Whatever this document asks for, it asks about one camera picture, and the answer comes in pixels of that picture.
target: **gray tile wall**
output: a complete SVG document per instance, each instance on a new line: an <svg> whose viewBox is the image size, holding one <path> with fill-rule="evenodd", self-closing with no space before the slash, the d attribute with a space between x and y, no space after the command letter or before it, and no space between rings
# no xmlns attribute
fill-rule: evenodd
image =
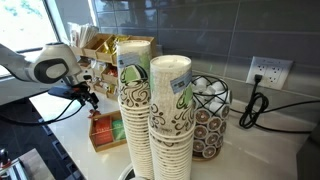
<svg viewBox="0 0 320 180"><path fill-rule="evenodd" d="M195 73L224 78L248 101L252 56L293 60L281 91L259 88L270 108L320 99L320 2L315 0L93 0L102 32L154 36ZM320 105L282 110L312 122Z"/></svg>

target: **white countertop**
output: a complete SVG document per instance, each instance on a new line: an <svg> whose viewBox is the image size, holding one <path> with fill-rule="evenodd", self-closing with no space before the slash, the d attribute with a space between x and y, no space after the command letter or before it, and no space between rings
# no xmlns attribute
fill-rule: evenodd
<svg viewBox="0 0 320 180"><path fill-rule="evenodd" d="M96 94L101 113L119 109L117 102ZM32 97L30 101L44 120L55 118L70 102L47 93ZM241 103L234 101L233 104L234 108L243 109ZM66 115L79 107L79 103L74 102ZM91 105L87 103L75 116L49 127L87 179L117 180L130 164L128 146L124 144L96 153L89 139L90 120L87 117L90 109ZM238 127L238 119L238 114L230 113L224 145L215 159L193 162L192 180L297 179L295 157L307 135L268 133L255 128L242 130ZM269 127L280 124L286 129L308 130L315 126L276 113L263 115L259 122Z"/></svg>

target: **electrical outlet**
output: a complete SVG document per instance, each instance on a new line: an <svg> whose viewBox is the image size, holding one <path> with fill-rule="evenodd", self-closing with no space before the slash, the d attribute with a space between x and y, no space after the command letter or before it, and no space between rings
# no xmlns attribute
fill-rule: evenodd
<svg viewBox="0 0 320 180"><path fill-rule="evenodd" d="M246 83L255 84L254 76L262 75L259 86L282 89L293 61L253 56Z"/></svg>

